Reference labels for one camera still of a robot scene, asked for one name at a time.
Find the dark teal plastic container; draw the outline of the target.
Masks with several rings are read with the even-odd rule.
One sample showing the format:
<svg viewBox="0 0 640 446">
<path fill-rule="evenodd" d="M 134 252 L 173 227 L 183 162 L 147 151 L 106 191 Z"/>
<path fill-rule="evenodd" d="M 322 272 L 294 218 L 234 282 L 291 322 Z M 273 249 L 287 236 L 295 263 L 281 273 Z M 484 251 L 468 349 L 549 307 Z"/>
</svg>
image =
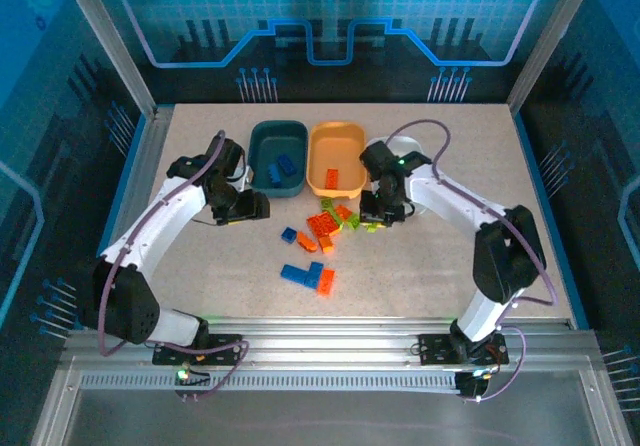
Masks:
<svg viewBox="0 0 640 446">
<path fill-rule="evenodd" d="M 297 172 L 287 177 L 278 165 L 277 158 L 288 155 Z M 304 188 L 308 157 L 308 130 L 294 120 L 268 120 L 258 123 L 251 133 L 248 165 L 253 173 L 250 185 L 256 191 L 270 198 L 290 198 L 297 196 Z M 280 188 L 273 188 L 269 182 L 267 168 L 271 163 L 278 166 L 282 180 Z"/>
</svg>

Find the white plastic container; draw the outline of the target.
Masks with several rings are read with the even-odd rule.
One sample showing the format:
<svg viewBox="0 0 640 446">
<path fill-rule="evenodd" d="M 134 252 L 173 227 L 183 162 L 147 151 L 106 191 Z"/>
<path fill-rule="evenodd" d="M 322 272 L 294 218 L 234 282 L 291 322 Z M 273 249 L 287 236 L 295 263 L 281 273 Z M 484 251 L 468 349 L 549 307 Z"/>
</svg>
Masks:
<svg viewBox="0 0 640 446">
<path fill-rule="evenodd" d="M 366 143 L 366 147 L 368 148 L 369 146 L 375 144 L 378 141 L 386 142 L 387 139 L 388 139 L 388 136 L 374 137 Z M 410 136 L 405 136 L 405 135 L 398 135 L 392 138 L 391 141 L 389 142 L 388 147 L 390 151 L 394 155 L 398 156 L 399 158 L 403 158 L 407 154 L 412 153 L 414 151 L 420 154 L 424 154 L 421 144 L 414 138 Z M 369 173 L 368 177 L 370 181 L 370 190 L 373 193 L 377 192 L 377 190 L 379 189 L 379 181 L 374 181 L 371 176 L 371 173 Z M 414 199 L 412 199 L 412 193 L 410 193 L 409 183 L 406 182 L 409 179 L 416 179 L 416 177 L 417 176 L 414 176 L 413 178 L 405 178 L 405 181 L 403 181 L 403 185 L 405 189 L 405 196 L 411 199 L 413 205 L 415 206 L 415 215 L 421 216 L 427 211 L 427 207 L 415 201 Z M 411 212 L 410 206 L 405 204 L 405 213 L 407 214 L 407 216 L 408 216 L 408 213 L 410 212 Z"/>
</svg>

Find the orange plastic container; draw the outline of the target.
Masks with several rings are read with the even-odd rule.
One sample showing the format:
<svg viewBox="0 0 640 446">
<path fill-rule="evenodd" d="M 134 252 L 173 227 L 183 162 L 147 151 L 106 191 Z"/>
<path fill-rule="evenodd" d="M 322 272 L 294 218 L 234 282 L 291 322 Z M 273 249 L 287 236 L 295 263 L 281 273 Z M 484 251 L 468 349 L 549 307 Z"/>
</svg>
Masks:
<svg viewBox="0 0 640 446">
<path fill-rule="evenodd" d="M 359 156 L 367 143 L 365 130 L 354 122 L 327 121 L 309 133 L 306 180 L 316 196 L 357 198 L 367 180 Z M 326 172 L 339 171 L 338 188 L 325 188 Z"/>
</svg>

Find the right aluminium frame post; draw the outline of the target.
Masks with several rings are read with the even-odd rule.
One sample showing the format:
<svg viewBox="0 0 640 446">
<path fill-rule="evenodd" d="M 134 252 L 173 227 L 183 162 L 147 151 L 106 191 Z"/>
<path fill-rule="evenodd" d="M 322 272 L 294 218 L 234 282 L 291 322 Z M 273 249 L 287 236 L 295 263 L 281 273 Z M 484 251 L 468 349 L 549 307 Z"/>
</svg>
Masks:
<svg viewBox="0 0 640 446">
<path fill-rule="evenodd" d="M 558 0 L 556 3 L 507 98 L 507 105 L 512 117 L 519 113 L 583 1 Z"/>
</svg>

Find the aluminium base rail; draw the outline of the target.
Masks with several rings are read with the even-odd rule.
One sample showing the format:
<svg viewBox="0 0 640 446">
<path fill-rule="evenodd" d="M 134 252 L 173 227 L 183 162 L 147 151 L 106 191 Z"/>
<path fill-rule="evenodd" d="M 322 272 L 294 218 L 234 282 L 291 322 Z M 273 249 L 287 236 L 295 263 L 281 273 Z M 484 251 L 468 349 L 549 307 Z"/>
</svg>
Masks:
<svg viewBox="0 0 640 446">
<path fill-rule="evenodd" d="M 601 368 L 593 332 L 562 321 L 515 319 L 505 339 L 510 361 L 529 371 Z M 417 370 L 410 347 L 420 334 L 446 334 L 447 320 L 411 318 L 221 318 L 214 334 L 240 334 L 250 349 L 246 370 Z"/>
</svg>

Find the right black controller box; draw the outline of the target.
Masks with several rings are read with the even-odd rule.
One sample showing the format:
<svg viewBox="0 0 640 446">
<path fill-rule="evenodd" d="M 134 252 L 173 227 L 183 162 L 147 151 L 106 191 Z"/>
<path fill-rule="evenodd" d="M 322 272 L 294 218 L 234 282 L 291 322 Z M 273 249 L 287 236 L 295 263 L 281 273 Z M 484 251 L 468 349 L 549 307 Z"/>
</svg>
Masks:
<svg viewBox="0 0 640 446">
<path fill-rule="evenodd" d="M 454 377 L 457 396 L 463 400 L 476 401 L 488 390 L 493 374 L 489 371 L 456 372 Z"/>
</svg>

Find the aluminium side rail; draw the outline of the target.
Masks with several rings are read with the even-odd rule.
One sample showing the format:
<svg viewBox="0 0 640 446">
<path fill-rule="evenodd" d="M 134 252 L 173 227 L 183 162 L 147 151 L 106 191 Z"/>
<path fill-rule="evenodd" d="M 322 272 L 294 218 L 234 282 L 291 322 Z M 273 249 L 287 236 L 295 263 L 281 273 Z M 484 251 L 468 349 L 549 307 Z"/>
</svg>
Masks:
<svg viewBox="0 0 640 446">
<path fill-rule="evenodd" d="M 153 119 L 139 118 L 98 253 L 120 238 L 147 207 L 173 111 L 173 105 L 164 104 Z"/>
</svg>

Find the left black controller board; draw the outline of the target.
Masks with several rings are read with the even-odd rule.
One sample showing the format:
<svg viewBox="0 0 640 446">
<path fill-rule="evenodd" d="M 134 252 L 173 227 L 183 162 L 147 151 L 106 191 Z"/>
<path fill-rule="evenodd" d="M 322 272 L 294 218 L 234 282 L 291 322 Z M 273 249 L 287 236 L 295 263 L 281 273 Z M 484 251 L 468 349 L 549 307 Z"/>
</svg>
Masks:
<svg viewBox="0 0 640 446">
<path fill-rule="evenodd" d="M 211 375 L 187 367 L 175 374 L 174 392 L 182 402 L 197 401 L 198 397 L 211 386 Z"/>
</svg>

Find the blue printed side panel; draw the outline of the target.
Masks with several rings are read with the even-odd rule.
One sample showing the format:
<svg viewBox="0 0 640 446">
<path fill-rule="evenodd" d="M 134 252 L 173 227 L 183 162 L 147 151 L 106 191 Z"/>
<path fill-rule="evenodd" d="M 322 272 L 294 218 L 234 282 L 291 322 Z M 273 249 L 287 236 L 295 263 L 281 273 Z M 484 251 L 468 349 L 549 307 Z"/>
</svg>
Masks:
<svg viewBox="0 0 640 446">
<path fill-rule="evenodd" d="M 75 0 L 0 0 L 0 359 L 64 340 L 37 299 L 96 250 L 141 116 Z"/>
<path fill-rule="evenodd" d="M 544 0 L 545 27 L 558 0 Z M 640 413 L 640 0 L 584 0 L 518 113 L 567 295 Z"/>
</svg>

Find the aluminium frame post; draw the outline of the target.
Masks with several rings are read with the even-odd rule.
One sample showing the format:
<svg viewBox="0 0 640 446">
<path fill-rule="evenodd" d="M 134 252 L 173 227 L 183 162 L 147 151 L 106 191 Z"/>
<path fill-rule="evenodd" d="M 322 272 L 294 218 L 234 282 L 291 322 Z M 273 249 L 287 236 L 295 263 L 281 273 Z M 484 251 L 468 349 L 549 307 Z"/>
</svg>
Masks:
<svg viewBox="0 0 640 446">
<path fill-rule="evenodd" d="M 558 0 L 556 3 L 507 98 L 507 105 L 512 117 L 519 113 L 583 1 Z"/>
<path fill-rule="evenodd" d="M 157 105 L 102 0 L 75 0 L 104 52 L 146 120 Z"/>
</svg>

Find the large orange lego plate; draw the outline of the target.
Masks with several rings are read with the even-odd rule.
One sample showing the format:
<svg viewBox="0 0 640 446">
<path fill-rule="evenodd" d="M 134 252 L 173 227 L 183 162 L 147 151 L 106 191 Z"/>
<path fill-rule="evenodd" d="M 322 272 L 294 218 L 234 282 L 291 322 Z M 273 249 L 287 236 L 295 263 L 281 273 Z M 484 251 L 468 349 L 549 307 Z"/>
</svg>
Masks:
<svg viewBox="0 0 640 446">
<path fill-rule="evenodd" d="M 341 226 L 328 211 L 308 217 L 307 224 L 316 239 L 334 236 L 341 230 Z"/>
</svg>

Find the blue circuit print back panel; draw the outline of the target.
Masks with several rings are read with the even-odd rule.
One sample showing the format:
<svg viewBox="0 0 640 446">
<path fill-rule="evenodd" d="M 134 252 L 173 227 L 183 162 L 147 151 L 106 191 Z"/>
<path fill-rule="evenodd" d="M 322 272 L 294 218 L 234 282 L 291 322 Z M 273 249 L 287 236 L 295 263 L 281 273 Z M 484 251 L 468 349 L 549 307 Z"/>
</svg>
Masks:
<svg viewBox="0 0 640 446">
<path fill-rule="evenodd" d="M 161 103 L 503 103 L 559 0 L 102 0 Z"/>
</svg>

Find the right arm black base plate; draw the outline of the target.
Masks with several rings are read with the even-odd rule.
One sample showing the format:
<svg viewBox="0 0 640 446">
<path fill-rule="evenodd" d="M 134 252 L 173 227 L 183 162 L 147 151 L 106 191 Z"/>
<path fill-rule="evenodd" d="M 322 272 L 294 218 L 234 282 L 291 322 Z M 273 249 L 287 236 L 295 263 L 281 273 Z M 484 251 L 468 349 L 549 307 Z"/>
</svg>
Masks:
<svg viewBox="0 0 640 446">
<path fill-rule="evenodd" d="M 420 334 L 410 351 L 422 366 L 497 366 L 510 362 L 505 338 L 498 333 L 478 342 L 452 334 Z"/>
</svg>

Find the left aluminium frame post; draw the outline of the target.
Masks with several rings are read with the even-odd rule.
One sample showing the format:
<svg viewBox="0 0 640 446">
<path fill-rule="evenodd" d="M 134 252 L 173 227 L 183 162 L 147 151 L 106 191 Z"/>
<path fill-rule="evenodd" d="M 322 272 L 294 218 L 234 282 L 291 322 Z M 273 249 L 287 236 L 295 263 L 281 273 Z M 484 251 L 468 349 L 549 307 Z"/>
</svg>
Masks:
<svg viewBox="0 0 640 446">
<path fill-rule="evenodd" d="M 75 0 L 104 52 L 146 120 L 157 105 L 102 0 Z"/>
</svg>

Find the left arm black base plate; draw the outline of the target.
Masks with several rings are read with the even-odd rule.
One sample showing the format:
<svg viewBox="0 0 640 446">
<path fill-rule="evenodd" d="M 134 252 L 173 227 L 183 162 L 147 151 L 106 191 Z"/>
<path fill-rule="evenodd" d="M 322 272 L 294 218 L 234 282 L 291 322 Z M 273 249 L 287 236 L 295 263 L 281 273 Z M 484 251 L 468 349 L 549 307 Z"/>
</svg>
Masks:
<svg viewBox="0 0 640 446">
<path fill-rule="evenodd" d="M 152 364 L 156 366 L 234 366 L 239 361 L 242 346 L 240 334 L 211 334 L 202 346 L 192 346 L 192 349 L 204 350 L 217 348 L 209 354 L 193 354 L 166 346 L 156 346 L 153 351 Z"/>
</svg>

